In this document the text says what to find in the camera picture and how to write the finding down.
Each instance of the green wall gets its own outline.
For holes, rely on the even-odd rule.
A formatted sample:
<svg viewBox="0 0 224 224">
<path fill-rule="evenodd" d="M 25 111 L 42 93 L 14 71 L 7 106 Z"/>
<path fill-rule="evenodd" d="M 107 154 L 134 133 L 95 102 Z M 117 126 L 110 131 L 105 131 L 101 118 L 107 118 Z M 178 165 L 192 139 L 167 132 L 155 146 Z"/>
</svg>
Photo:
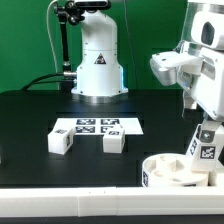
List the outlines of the green wall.
<svg viewBox="0 0 224 224">
<path fill-rule="evenodd" d="M 46 11 L 50 2 L 1 0 L 0 92 L 18 90 L 34 78 L 55 72 L 46 29 Z M 112 0 L 112 8 L 104 13 L 118 25 L 118 61 L 124 67 L 128 88 L 164 88 L 152 75 L 148 61 L 152 54 L 171 50 L 179 42 L 187 0 L 126 0 L 126 3 L 136 66 L 133 65 L 126 29 L 124 1 Z M 53 10 L 50 13 L 50 27 L 60 64 L 60 30 Z M 81 62 L 80 29 L 80 26 L 68 28 L 74 70 Z M 57 89 L 57 85 L 36 85 L 31 89 Z"/>
</svg>

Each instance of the black table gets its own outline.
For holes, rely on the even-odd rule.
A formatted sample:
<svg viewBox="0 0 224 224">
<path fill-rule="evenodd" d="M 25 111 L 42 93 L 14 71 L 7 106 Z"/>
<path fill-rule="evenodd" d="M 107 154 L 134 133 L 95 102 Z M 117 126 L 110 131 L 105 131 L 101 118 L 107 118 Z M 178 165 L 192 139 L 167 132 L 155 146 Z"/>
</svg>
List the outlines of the black table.
<svg viewBox="0 0 224 224">
<path fill-rule="evenodd" d="M 141 186 L 144 159 L 185 153 L 202 113 L 182 118 L 181 90 L 130 91 L 110 104 L 75 101 L 59 91 L 0 94 L 0 188 Z M 47 135 L 57 118 L 137 117 L 144 135 L 128 135 L 122 154 L 103 153 L 102 136 L 75 136 L 64 155 L 48 152 Z M 223 223 L 222 216 L 134 216 L 0 219 L 40 223 Z"/>
</svg>

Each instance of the yellow warning sticker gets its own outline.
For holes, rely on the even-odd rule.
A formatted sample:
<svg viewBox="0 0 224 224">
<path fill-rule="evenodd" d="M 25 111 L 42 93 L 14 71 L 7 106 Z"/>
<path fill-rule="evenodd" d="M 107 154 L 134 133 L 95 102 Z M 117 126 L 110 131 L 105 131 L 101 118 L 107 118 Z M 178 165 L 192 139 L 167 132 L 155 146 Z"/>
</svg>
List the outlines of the yellow warning sticker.
<svg viewBox="0 0 224 224">
<path fill-rule="evenodd" d="M 105 61 L 102 53 L 100 53 L 100 55 L 98 56 L 98 58 L 96 59 L 94 64 L 98 64 L 98 65 L 106 64 L 106 61 Z"/>
</svg>

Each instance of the cube with marker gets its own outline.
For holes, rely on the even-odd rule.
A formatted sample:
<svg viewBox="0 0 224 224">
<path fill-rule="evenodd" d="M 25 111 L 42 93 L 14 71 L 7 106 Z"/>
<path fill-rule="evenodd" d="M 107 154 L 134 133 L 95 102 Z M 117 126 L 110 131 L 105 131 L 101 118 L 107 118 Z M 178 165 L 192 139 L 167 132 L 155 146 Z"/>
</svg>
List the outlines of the cube with marker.
<svg viewBox="0 0 224 224">
<path fill-rule="evenodd" d="M 125 143 L 125 130 L 117 124 L 107 129 L 103 137 L 103 151 L 105 153 L 122 153 Z"/>
<path fill-rule="evenodd" d="M 73 144 L 73 128 L 56 128 L 48 134 L 48 151 L 64 155 Z"/>
</svg>

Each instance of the black cable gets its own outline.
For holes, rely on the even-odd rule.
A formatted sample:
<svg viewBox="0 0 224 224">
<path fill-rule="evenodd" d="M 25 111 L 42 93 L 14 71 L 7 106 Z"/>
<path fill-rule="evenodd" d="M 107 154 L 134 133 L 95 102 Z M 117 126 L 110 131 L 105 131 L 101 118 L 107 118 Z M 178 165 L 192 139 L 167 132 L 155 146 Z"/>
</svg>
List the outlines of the black cable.
<svg viewBox="0 0 224 224">
<path fill-rule="evenodd" d="M 30 84 L 26 90 L 28 90 L 29 87 L 31 87 L 32 85 L 38 85 L 38 84 L 47 84 L 47 83 L 60 83 L 60 82 L 70 82 L 71 80 L 57 80 L 57 81 L 44 81 L 44 82 L 34 82 L 32 84 Z"/>
<path fill-rule="evenodd" d="M 137 77 L 137 66 L 136 66 L 136 61 L 135 61 L 135 55 L 134 55 L 134 49 L 133 49 L 133 43 L 131 39 L 131 33 L 129 29 L 129 23 L 128 23 L 128 13 L 127 13 L 127 2 L 124 0 L 124 13 L 125 13 L 125 22 L 126 22 L 126 28 L 127 28 L 127 34 L 128 34 L 128 40 L 129 40 L 129 45 L 130 45 L 130 50 L 131 50 L 131 58 L 132 58 L 132 63 L 134 66 L 134 75 L 135 75 L 135 82 L 136 82 L 136 89 L 138 89 L 138 77 Z"/>
<path fill-rule="evenodd" d="M 55 73 L 55 74 L 49 74 L 49 75 L 41 76 L 39 78 L 34 79 L 33 81 L 31 81 L 27 85 L 23 86 L 23 88 L 21 90 L 22 91 L 27 91 L 30 86 L 35 85 L 35 83 L 37 83 L 38 81 L 43 80 L 43 79 L 47 79 L 47 78 L 57 77 L 57 76 L 64 76 L 64 75 L 63 75 L 63 73 Z"/>
</svg>

